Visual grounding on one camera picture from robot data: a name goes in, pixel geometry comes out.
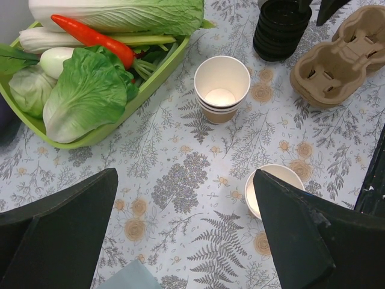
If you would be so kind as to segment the stack of pulp cup carriers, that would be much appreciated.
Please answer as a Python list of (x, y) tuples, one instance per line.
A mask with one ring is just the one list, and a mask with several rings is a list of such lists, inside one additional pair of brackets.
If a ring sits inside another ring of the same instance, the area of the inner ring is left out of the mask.
[(310, 105), (332, 108), (384, 66), (384, 6), (366, 5), (346, 18), (330, 42), (304, 54), (291, 70), (293, 89)]

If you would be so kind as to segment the floral table mat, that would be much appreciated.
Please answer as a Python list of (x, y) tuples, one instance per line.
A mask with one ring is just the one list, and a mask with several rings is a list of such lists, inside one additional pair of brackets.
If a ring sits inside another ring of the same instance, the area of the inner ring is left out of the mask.
[[(342, 105), (312, 108), (289, 82), (294, 64), (328, 41), (366, 1), (351, 1), (323, 26), (312, 17), (295, 53), (267, 63), (252, 48), (256, 1), (207, 1), (211, 30), (197, 31), (165, 83), (105, 140), (57, 149), (22, 126), (1, 150), (1, 210), (8, 211), (113, 167), (119, 186), (91, 286), (133, 260), (164, 288), (279, 288), (261, 221), (244, 186), (259, 166), (292, 169), (306, 191), (353, 208), (384, 125), (384, 71)], [(205, 59), (228, 55), (250, 72), (234, 118), (203, 115), (193, 76)]]

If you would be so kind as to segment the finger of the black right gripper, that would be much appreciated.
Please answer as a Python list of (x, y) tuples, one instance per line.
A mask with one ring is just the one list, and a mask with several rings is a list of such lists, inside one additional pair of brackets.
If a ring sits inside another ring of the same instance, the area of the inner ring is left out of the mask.
[(325, 24), (338, 9), (349, 2), (350, 0), (321, 0), (316, 25), (322, 26)]

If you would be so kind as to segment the stack of black lids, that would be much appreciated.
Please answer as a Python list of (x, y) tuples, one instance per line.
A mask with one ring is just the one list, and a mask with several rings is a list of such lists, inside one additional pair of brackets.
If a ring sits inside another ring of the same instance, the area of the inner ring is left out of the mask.
[(296, 50), (312, 16), (310, 7), (300, 10), (298, 1), (266, 1), (253, 37), (253, 48), (261, 59), (283, 61)]

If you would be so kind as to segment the green lettuce head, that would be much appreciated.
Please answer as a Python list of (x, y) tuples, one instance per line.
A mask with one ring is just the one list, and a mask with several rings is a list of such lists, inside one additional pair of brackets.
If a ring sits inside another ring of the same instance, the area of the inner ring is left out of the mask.
[(43, 108), (47, 138), (71, 143), (102, 125), (116, 123), (139, 92), (133, 78), (103, 46), (74, 49)]

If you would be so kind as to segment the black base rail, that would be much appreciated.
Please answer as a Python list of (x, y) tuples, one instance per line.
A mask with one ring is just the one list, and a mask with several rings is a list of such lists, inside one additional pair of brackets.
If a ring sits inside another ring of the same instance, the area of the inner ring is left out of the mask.
[(374, 154), (357, 198), (354, 210), (384, 218), (385, 185), (385, 127), (383, 127)]

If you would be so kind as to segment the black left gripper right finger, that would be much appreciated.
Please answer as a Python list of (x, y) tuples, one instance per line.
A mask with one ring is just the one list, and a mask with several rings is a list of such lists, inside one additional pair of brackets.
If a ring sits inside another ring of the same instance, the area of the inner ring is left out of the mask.
[(384, 288), (384, 218), (260, 169), (253, 184), (282, 288)]

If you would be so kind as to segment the light blue paper bag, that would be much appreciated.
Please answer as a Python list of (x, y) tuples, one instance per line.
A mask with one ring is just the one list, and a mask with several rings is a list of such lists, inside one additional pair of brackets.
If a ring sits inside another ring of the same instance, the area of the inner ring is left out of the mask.
[(97, 289), (162, 289), (155, 277), (139, 260), (134, 260)]

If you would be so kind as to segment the red carrot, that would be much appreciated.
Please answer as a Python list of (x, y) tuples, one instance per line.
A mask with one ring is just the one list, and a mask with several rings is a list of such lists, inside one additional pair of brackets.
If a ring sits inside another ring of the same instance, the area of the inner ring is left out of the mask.
[(135, 53), (125, 44), (95, 31), (77, 20), (58, 14), (53, 14), (51, 19), (60, 28), (65, 30), (65, 32), (85, 46), (101, 45), (115, 54), (126, 69), (132, 67), (135, 60)]

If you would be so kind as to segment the napa cabbage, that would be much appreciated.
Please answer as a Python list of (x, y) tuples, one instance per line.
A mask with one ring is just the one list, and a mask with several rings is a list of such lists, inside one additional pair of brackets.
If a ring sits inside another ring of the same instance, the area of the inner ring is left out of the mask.
[(150, 31), (154, 34), (190, 35), (209, 26), (204, 1), (180, 0), (47, 0), (29, 1), (34, 19), (45, 28), (62, 32), (51, 16), (62, 15), (104, 33)]

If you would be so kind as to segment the stack of paper cups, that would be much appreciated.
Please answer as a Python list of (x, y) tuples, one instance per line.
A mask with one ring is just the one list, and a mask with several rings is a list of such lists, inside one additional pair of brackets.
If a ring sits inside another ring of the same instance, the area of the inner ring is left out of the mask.
[(226, 55), (208, 58), (194, 75), (196, 98), (205, 117), (215, 124), (226, 123), (236, 114), (250, 85), (246, 66)]

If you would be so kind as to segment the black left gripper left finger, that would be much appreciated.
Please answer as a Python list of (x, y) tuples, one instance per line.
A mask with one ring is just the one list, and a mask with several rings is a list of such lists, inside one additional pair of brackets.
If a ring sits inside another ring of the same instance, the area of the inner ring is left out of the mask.
[(109, 168), (1, 213), (1, 288), (90, 288), (117, 187)]

